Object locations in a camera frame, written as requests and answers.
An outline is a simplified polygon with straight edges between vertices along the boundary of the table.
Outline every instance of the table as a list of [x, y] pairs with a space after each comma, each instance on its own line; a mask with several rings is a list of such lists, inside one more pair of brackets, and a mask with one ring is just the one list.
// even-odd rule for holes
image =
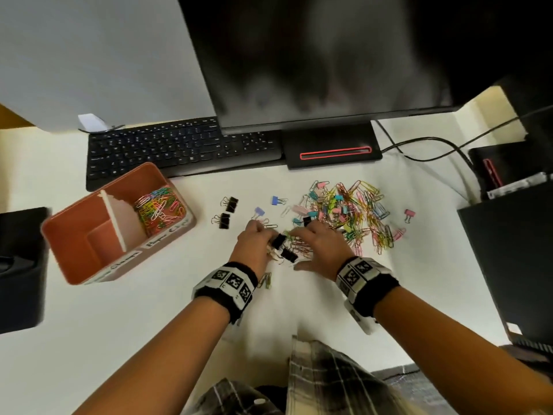
[[[396, 141], [448, 135], [462, 142], [453, 114], [384, 121]], [[389, 145], [376, 129], [381, 146]], [[79, 132], [49, 134], [37, 128], [0, 132], [0, 211], [48, 206], [58, 212], [86, 195], [87, 138]], [[417, 156], [443, 152], [419, 143], [404, 149]], [[480, 268], [456, 210], [467, 206], [461, 165], [450, 159], [425, 167], [398, 153], [372, 164], [288, 171], [285, 166], [237, 170], [173, 179], [198, 218], [197, 227], [114, 282], [70, 286], [52, 254], [46, 278], [44, 321], [33, 329], [0, 336], [0, 407], [9, 414], [73, 411], [93, 390], [141, 348], [190, 300], [192, 287], [226, 262], [236, 236], [256, 206], [279, 230], [292, 214], [271, 197], [297, 202], [314, 180], [357, 179], [380, 188], [384, 206], [398, 224], [405, 209], [416, 212], [405, 238], [377, 256], [403, 286], [496, 345], [508, 343]], [[224, 196], [239, 199], [231, 228], [220, 230]], [[286, 379], [291, 337], [318, 339], [374, 371], [411, 359], [382, 329], [366, 336], [343, 307], [330, 282], [273, 265], [273, 288], [259, 290], [231, 341], [221, 342], [198, 382], [195, 396], [221, 376], [254, 384]]]

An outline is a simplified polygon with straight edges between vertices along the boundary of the plaid shirt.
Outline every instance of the plaid shirt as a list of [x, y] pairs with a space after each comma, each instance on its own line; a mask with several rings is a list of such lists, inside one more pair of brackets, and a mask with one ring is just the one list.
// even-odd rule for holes
[[[325, 344], [294, 338], [287, 391], [287, 415], [425, 415], [396, 390]], [[262, 393], [221, 380], [184, 415], [283, 415]], [[534, 412], [529, 415], [547, 415]]]

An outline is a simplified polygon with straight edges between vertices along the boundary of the keyboard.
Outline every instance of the keyboard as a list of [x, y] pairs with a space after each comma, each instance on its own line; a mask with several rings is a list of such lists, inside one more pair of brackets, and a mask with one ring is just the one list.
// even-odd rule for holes
[[280, 131], [223, 135], [217, 118], [180, 120], [88, 136], [86, 189], [93, 192], [151, 161], [167, 178], [282, 157]]

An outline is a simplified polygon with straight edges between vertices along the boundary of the person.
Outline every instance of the person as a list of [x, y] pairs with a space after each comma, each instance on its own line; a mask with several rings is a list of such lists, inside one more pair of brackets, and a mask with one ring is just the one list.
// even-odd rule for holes
[[[302, 238], [314, 252], [311, 261], [299, 262], [295, 269], [317, 272], [329, 282], [354, 277], [357, 285], [361, 280], [364, 286], [354, 292], [354, 308], [362, 316], [375, 317], [458, 413], [553, 413], [553, 386], [547, 380], [399, 286], [376, 262], [357, 258], [341, 233], [313, 221], [290, 234]], [[75, 414], [181, 413], [225, 328], [250, 301], [269, 262], [267, 244], [275, 235], [260, 222], [250, 221], [230, 261], [206, 277], [184, 310]], [[341, 288], [349, 299], [353, 290]], [[185, 413], [421, 413], [349, 357], [317, 341], [294, 342], [286, 408], [277, 407], [277, 399], [273, 402], [270, 393], [260, 390], [224, 379]]]

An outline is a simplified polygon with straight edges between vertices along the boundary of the forearm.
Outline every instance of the forearm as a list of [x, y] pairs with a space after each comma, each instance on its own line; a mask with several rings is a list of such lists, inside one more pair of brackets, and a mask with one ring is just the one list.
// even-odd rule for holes
[[552, 385], [406, 289], [388, 293], [374, 315], [460, 414], [553, 406]]
[[75, 414], [180, 413], [229, 317], [212, 299], [194, 299]]

